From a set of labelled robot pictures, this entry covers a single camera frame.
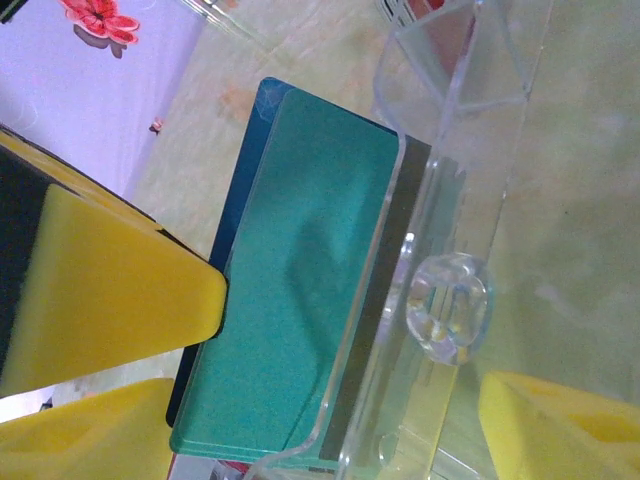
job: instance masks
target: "round acrylic knob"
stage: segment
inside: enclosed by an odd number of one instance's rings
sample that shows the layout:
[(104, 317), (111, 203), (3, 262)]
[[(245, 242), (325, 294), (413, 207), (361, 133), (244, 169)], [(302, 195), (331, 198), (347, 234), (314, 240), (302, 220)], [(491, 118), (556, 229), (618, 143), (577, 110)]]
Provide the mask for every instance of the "round acrylic knob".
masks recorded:
[(432, 360), (460, 365), (484, 341), (492, 304), (483, 260), (465, 253), (428, 257), (413, 276), (407, 326)]

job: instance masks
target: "black foam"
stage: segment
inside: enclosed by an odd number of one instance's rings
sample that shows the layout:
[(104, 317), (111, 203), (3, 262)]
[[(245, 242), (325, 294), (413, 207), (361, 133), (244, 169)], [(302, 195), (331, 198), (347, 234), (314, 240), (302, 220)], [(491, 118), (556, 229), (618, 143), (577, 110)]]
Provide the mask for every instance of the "black foam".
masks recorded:
[(58, 182), (0, 145), (0, 372), (52, 183)]

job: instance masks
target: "red flower print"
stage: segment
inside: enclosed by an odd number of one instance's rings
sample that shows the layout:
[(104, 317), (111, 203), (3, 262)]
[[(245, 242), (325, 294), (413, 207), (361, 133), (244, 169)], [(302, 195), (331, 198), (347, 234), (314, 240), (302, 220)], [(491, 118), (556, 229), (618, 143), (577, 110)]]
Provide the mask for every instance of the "red flower print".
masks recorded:
[(108, 38), (120, 45), (138, 42), (133, 33), (140, 22), (118, 15), (115, 0), (60, 0), (67, 18), (96, 38)]

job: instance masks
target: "yellow foam block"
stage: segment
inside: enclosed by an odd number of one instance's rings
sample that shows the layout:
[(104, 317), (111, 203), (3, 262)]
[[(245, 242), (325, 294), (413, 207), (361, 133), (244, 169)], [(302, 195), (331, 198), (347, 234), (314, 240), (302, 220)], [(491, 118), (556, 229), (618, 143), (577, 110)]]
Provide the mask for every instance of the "yellow foam block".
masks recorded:
[(210, 338), (223, 276), (171, 240), (57, 185), (46, 193), (0, 396)]
[(22, 139), (0, 130), (0, 145), (7, 147), (22, 160), (59, 181), (80, 196), (89, 198), (132, 221), (140, 222), (150, 229), (162, 230), (159, 224), (106, 190), (102, 185), (94, 182), (70, 165), (38, 150), (33, 145), (29, 145)]
[(147, 380), (0, 424), (0, 478), (166, 479), (172, 387)]
[(480, 423), (500, 480), (640, 479), (640, 409), (532, 377), (492, 372)]

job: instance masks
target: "clear acrylic holder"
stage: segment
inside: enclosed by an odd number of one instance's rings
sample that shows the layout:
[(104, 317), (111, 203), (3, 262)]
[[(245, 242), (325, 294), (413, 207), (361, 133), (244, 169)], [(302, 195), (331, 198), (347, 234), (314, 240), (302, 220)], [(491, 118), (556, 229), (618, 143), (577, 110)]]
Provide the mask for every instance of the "clear acrylic holder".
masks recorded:
[[(203, 6), (199, 0), (185, 1), (219, 27), (255, 40), (254, 33), (231, 22), (223, 11), (207, 13), (215, 2)], [(413, 23), (406, 18), (400, 22), (399, 14), (394, 18), (374, 90), (376, 113), (398, 133), (399, 153), (343, 342), (307, 440), (265, 456), (252, 466), (247, 479), (476, 478), (473, 470), (446, 452), (434, 467), (434, 456), (457, 365), (482, 344), (491, 316), (485, 262), (552, 4), (553, 0), (452, 0)], [(407, 5), (398, 2), (397, 8)], [(411, 138), (432, 149), (391, 289), (381, 293), (386, 305), (337, 468), (292, 469), (295, 457), (322, 440), (329, 428), (330, 408), (369, 293)], [(453, 228), (446, 241), (436, 245), (429, 232), (438, 230), (434, 223), (442, 218), (436, 214), (437, 199), (451, 185), (457, 189), (455, 208), (449, 212)]]

